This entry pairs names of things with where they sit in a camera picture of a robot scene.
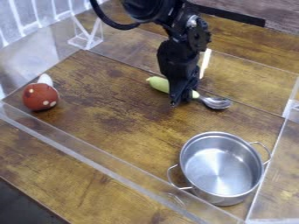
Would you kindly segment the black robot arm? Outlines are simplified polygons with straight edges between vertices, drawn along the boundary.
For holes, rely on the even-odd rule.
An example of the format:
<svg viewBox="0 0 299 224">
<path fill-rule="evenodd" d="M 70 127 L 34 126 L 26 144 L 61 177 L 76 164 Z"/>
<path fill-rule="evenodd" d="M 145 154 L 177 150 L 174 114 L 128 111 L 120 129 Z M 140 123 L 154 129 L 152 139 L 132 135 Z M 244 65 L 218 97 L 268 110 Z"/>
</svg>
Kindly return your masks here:
<svg viewBox="0 0 299 224">
<path fill-rule="evenodd" d="M 160 73 L 168 80 L 170 104 L 188 102 L 198 85 L 200 52 L 210 42 L 197 6 L 186 0 L 120 0 L 120 3 L 134 21 L 164 28 L 168 39 L 156 53 Z"/>
</svg>

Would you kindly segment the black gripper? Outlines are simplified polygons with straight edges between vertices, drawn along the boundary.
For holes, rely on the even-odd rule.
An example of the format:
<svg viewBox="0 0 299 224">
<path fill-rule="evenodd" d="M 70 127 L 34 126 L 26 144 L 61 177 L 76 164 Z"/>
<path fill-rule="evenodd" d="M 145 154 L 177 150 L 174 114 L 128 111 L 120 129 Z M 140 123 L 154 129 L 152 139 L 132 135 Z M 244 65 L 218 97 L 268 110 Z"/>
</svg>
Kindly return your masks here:
<svg viewBox="0 0 299 224">
<path fill-rule="evenodd" d="M 170 105 L 192 100 L 192 91 L 197 87 L 198 58 L 184 42 L 166 39 L 157 48 L 157 63 L 160 73 L 169 81 Z"/>
</svg>

